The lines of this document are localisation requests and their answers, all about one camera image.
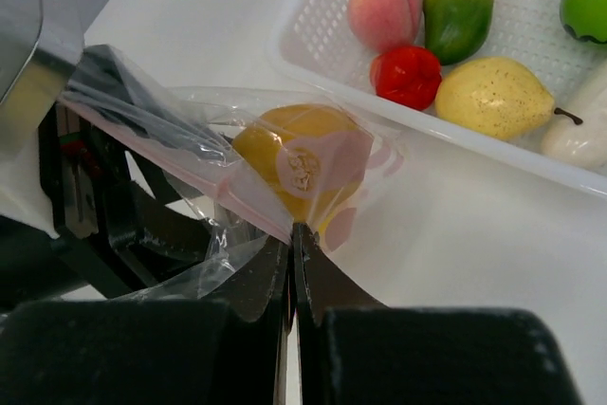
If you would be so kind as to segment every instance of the peach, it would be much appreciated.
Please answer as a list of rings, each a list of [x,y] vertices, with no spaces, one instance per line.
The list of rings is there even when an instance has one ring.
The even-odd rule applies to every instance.
[[[383,53],[412,45],[419,31],[422,0],[348,0],[348,24],[359,41]]]

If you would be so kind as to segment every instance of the black robotic claw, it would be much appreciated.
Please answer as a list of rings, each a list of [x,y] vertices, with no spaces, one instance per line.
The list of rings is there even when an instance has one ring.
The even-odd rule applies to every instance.
[[[23,305],[0,336],[0,402],[285,403],[295,312],[304,405],[581,404],[532,314],[388,308],[305,225],[201,301]]]

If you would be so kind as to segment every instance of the black stem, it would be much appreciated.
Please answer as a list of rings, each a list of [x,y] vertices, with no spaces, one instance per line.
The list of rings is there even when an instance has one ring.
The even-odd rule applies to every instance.
[[[563,115],[563,116],[567,116],[569,119],[571,119],[573,121],[573,123],[575,123],[576,125],[582,125],[584,123],[584,121],[579,118],[578,116],[571,114],[567,111],[565,111],[562,108],[555,108],[554,110],[554,114],[556,115]]]

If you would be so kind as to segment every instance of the red bell pepper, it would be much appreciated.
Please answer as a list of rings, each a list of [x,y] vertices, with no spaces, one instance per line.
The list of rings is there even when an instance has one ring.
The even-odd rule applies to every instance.
[[[418,111],[432,104],[442,81],[436,56],[418,46],[377,56],[371,63],[370,77],[378,96]]]

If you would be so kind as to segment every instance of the toy fruit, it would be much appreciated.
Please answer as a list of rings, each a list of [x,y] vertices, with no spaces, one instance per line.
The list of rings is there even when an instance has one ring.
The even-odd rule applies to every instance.
[[[547,123],[554,99],[524,65],[486,57],[455,68],[438,88],[434,105],[440,119],[508,140]]]
[[[294,221],[313,229],[360,186],[372,144],[344,111],[313,103],[267,111],[232,142]]]
[[[607,164],[607,62],[584,81],[551,123],[542,153],[585,169]]]
[[[442,65],[457,64],[487,39],[493,0],[423,0],[426,48]]]
[[[370,78],[378,96],[423,111],[441,82],[440,62],[423,47],[399,47],[373,60]]]
[[[607,0],[561,0],[561,23],[581,42],[607,45]]]
[[[377,52],[411,45],[419,31],[421,0],[348,0],[348,24]]]

